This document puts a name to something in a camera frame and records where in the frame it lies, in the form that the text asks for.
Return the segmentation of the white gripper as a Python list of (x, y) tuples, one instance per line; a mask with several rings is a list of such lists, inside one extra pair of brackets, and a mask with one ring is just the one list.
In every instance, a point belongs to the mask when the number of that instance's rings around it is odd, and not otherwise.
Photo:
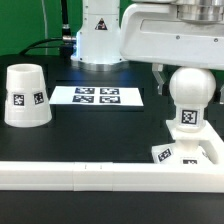
[(190, 20), (183, 9), (171, 2), (137, 2), (122, 18), (121, 55), (153, 63), (161, 96), (167, 95), (163, 64), (224, 70), (224, 14), (213, 21)]

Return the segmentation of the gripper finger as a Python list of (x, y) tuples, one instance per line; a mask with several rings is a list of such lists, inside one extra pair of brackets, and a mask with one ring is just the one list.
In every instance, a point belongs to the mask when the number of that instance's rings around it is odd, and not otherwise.
[(219, 103), (224, 104), (224, 84), (220, 88), (220, 97), (219, 97)]

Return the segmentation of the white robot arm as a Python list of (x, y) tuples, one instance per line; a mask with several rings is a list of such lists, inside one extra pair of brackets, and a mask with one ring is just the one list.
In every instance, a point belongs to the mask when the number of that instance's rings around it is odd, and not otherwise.
[(110, 71), (126, 61), (149, 62), (165, 95), (166, 65), (224, 70), (224, 0), (83, 0), (75, 66)]

